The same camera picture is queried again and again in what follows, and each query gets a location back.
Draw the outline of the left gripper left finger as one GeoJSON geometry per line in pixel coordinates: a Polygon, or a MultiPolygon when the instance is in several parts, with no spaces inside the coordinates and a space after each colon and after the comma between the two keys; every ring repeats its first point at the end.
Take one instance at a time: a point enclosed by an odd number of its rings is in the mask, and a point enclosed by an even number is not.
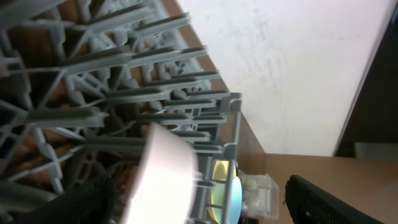
{"type": "Polygon", "coordinates": [[[12,224],[107,224],[115,201],[115,184],[110,177],[95,177],[69,190],[32,212],[20,215],[12,224]]]}

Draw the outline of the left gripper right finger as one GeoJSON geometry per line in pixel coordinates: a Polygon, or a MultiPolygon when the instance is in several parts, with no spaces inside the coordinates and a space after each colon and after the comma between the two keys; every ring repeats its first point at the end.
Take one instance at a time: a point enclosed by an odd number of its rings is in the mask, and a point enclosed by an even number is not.
{"type": "Polygon", "coordinates": [[[284,203],[294,224],[382,224],[299,175],[286,182],[284,203]]]}

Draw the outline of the light blue bowl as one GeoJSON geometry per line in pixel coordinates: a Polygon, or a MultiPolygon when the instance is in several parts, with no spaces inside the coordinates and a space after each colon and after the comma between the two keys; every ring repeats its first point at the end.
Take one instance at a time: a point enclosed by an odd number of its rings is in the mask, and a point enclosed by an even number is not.
{"type": "Polygon", "coordinates": [[[243,200],[243,190],[241,180],[236,176],[231,183],[231,193],[229,202],[229,224],[237,224],[241,215],[243,200]]]}

